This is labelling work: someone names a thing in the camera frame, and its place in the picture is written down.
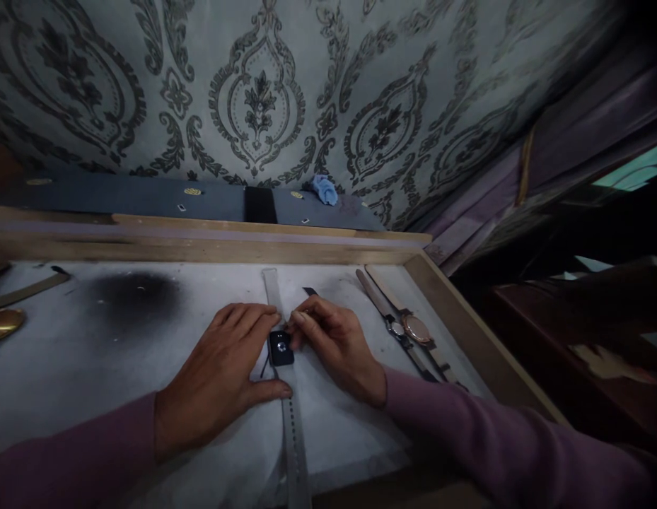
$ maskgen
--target person's left hand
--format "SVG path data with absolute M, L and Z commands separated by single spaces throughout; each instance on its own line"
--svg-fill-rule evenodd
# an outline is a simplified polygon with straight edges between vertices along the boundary
M 281 380 L 251 382 L 272 327 L 274 306 L 230 304 L 217 312 L 172 382 L 156 395 L 156 461 L 211 442 L 256 404 L 287 398 Z

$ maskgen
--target damask wallpaper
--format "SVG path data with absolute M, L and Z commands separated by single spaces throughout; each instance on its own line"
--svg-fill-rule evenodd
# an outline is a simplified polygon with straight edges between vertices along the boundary
M 0 127 L 37 169 L 326 174 L 403 229 L 622 18 L 610 0 L 0 0 Z

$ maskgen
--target black smudge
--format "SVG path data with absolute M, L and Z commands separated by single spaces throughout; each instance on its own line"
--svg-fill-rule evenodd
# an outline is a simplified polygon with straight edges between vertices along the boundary
M 149 271 L 102 276 L 91 281 L 86 295 L 86 307 L 100 335 L 124 342 L 147 337 L 174 320 L 180 309 L 178 283 Z

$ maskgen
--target purple sweater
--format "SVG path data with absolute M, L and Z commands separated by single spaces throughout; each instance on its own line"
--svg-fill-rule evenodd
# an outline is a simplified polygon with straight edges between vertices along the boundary
M 612 445 L 455 385 L 386 370 L 385 411 L 434 437 L 506 507 L 640 508 L 649 468 Z M 0 454 L 0 508 L 92 507 L 155 466 L 153 401 L 132 403 Z

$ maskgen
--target wooden frame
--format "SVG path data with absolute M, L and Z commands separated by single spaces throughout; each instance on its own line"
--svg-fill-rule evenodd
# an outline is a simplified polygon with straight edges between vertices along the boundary
M 0 256 L 7 259 L 402 265 L 500 402 L 528 406 L 568 426 L 564 415 L 427 257 L 423 247 L 429 242 L 429 235 L 418 233 L 0 207 Z M 410 472 L 401 476 L 409 479 Z M 402 490 L 416 496 L 429 492 L 427 485 L 412 484 L 403 483 Z M 375 486 L 380 486 L 377 479 L 359 489 L 372 491 Z M 342 491 L 346 498 L 340 503 L 353 505 L 354 489 Z M 337 492 L 325 497 L 335 501 L 336 496 Z

